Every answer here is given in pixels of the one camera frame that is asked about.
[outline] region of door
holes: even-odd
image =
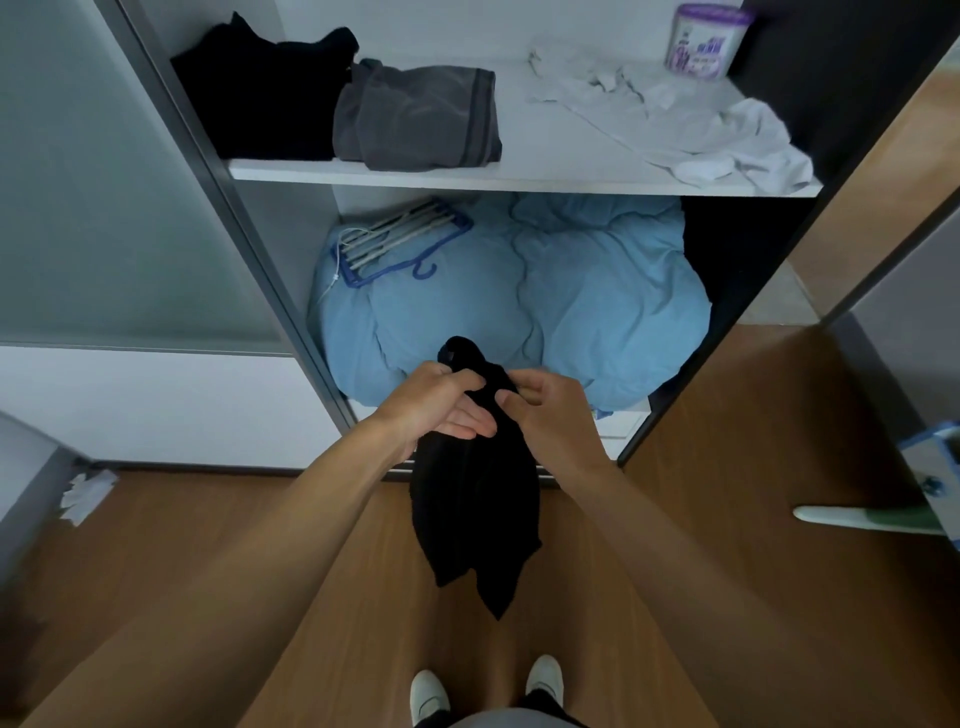
[[[346,406],[127,17],[0,14],[0,410],[98,460],[305,467]]]

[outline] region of finger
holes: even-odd
[[[546,386],[547,372],[539,369],[513,369],[507,372],[507,376],[517,388],[526,387],[527,389],[540,391]]]
[[[543,404],[543,392],[529,387],[517,387],[520,396],[531,404]]]
[[[493,398],[496,399],[496,403],[500,405],[500,409],[507,413],[507,417],[521,427],[523,427],[523,423],[533,410],[533,406],[527,404],[523,397],[516,392],[510,392],[506,389],[498,390],[497,393],[493,395]]]
[[[448,375],[452,371],[452,369],[445,364],[441,364],[439,361],[424,361],[414,370],[414,373],[427,372],[431,375]]]
[[[434,429],[437,432],[442,432],[444,435],[450,435],[451,437],[459,438],[460,440],[472,440],[477,436],[477,433],[470,429],[469,427],[464,427],[463,425],[455,425],[454,423],[440,423]]]
[[[450,375],[450,378],[457,382],[461,392],[476,392],[478,389],[483,389],[483,385],[487,383],[472,369],[461,369],[456,374]]]
[[[467,395],[462,395],[457,400],[456,408],[466,412],[478,424],[485,425],[486,428],[492,430],[492,433],[489,435],[487,435],[486,432],[481,432],[480,434],[487,435],[487,437],[492,437],[496,432],[496,420],[493,418],[493,415]]]
[[[480,411],[487,415],[486,418],[477,418],[474,417],[469,412],[466,412],[459,407],[455,407],[450,410],[450,414],[446,416],[446,422],[453,423],[455,425],[463,425],[464,427],[469,427],[474,430],[478,435],[483,435],[484,437],[492,437],[496,434],[496,420],[493,419],[493,415],[487,410],[480,408]]]

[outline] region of foot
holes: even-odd
[[[444,684],[428,669],[422,669],[410,684],[410,719],[417,725],[437,711],[450,710]]]
[[[547,691],[557,701],[561,708],[564,706],[564,674],[560,670],[560,663],[550,655],[540,655],[527,676],[527,694],[535,690]]]

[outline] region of white cloth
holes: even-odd
[[[474,713],[454,723],[451,728],[571,728],[573,724],[526,708],[501,708]]]
[[[813,180],[813,163],[757,99],[731,103],[724,83],[670,73],[656,63],[612,61],[540,38],[530,52],[531,102],[557,102],[681,182],[709,184],[739,170],[762,194]]]

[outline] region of white shelf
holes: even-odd
[[[398,62],[414,67],[432,60]],[[236,180],[355,184],[428,189],[512,190],[517,192],[586,192],[636,195],[703,195],[753,197],[754,186],[732,175],[707,187],[678,182],[669,172],[645,162],[559,104],[530,103],[526,87],[531,75],[526,61],[459,61],[496,73],[496,112],[503,159],[486,167],[436,169],[429,172],[374,172],[361,162],[233,159]],[[705,85],[711,102],[721,109],[743,98],[728,80]],[[819,183],[796,197],[815,197]]]

